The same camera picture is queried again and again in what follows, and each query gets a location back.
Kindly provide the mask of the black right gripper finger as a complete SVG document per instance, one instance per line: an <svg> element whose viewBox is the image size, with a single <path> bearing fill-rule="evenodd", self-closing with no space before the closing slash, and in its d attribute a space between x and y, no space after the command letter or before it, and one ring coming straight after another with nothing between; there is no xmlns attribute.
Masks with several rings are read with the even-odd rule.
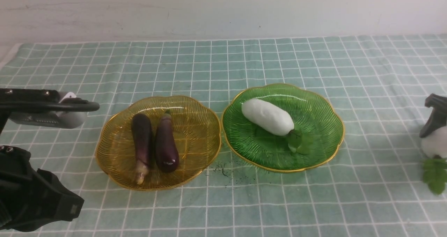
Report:
<svg viewBox="0 0 447 237"><path fill-rule="evenodd" d="M435 130L446 126L447 97L430 94L425 100L425 107L432 108L429 119L419 132L420 138L426 138Z"/></svg>

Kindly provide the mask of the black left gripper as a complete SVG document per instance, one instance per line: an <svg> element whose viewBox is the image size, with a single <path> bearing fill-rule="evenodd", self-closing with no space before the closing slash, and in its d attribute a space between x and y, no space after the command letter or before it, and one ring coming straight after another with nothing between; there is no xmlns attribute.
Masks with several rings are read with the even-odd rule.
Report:
<svg viewBox="0 0 447 237"><path fill-rule="evenodd" d="M0 89L6 112L92 112L97 102L73 92L49 89ZM1 230L33 232L44 225L78 218L84 199L68 190L50 171L34 170L31 154L9 145L0 147Z"/></svg>

